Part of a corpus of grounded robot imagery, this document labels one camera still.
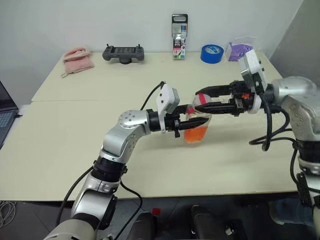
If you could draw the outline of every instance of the laptop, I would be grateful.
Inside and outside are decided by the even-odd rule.
[[[0,81],[0,148],[18,115],[19,109]]]

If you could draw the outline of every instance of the blue tape roll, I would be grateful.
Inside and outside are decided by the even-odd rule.
[[[219,63],[224,54],[224,49],[218,45],[205,45],[201,50],[201,60],[207,64]]]

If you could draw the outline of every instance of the game controller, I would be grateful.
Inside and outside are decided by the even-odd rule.
[[[129,64],[132,59],[143,61],[145,59],[144,48],[138,44],[136,47],[115,47],[106,45],[102,57],[106,61],[117,58],[121,64]]]

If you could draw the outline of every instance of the robotic arm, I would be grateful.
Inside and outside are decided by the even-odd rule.
[[[229,103],[210,102],[196,109],[203,113],[229,113],[236,117],[244,112],[255,114],[260,108],[264,108],[267,115],[268,111],[278,113],[280,110],[288,114],[296,138],[293,147],[299,151],[298,162],[302,170],[297,178],[292,174],[292,179],[297,185],[301,203],[314,208],[314,225],[320,238],[320,90],[309,79],[298,76],[267,84],[264,68],[254,50],[247,52],[240,66],[244,81],[206,87],[197,92],[213,98],[231,95]],[[269,145],[270,142],[264,142],[262,149],[267,151]]]
[[[95,240],[96,230],[106,229],[115,212],[115,192],[121,176],[127,172],[126,163],[137,141],[151,132],[174,132],[195,128],[208,121],[195,117],[180,121],[188,105],[179,104],[177,90],[161,86],[156,99],[158,111],[129,110],[121,114],[118,123],[105,135],[99,157],[87,175],[71,210],[71,219],[59,224],[45,240]]]

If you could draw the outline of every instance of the product package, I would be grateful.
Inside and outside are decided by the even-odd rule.
[[[238,37],[228,43],[225,56],[228,61],[238,62],[250,50],[254,48],[255,37]]]
[[[173,40],[173,59],[186,58],[186,39],[188,36],[188,14],[173,14],[171,20]]]

